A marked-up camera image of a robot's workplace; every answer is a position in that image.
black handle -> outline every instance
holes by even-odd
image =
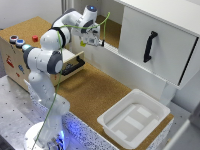
[[[69,69],[65,69],[62,71],[62,75],[66,76],[70,73],[72,73],[73,71],[77,70],[78,68],[82,67],[83,65],[85,65],[85,61],[82,60],[79,56],[76,57],[76,60],[79,62],[77,65],[69,68]]]
[[[158,36],[158,33],[152,31],[151,35],[149,36],[149,39],[147,41],[146,50],[145,50],[145,53],[144,53],[144,63],[148,62],[151,59],[151,56],[149,54],[150,54],[150,51],[151,51],[152,40],[156,36]]]

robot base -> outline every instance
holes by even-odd
[[[24,149],[25,150],[32,150],[33,145],[35,143],[34,138],[36,137],[37,133],[39,132],[39,130],[41,129],[43,125],[43,122],[37,123],[35,125],[33,125],[25,134],[24,137]],[[69,138],[65,138],[65,147],[67,148],[69,145]],[[39,147],[37,144],[35,144],[35,147],[33,150],[49,150],[49,148],[41,148]]]

white cabinet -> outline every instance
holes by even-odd
[[[151,44],[152,31],[158,35]],[[196,40],[183,30],[129,7],[124,9],[119,53],[175,85],[181,82]],[[147,41],[150,53],[146,56],[151,59],[144,62]]]

yellow object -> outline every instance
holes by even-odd
[[[85,47],[86,44],[83,43],[83,41],[81,41],[80,45],[83,46],[83,47]]]

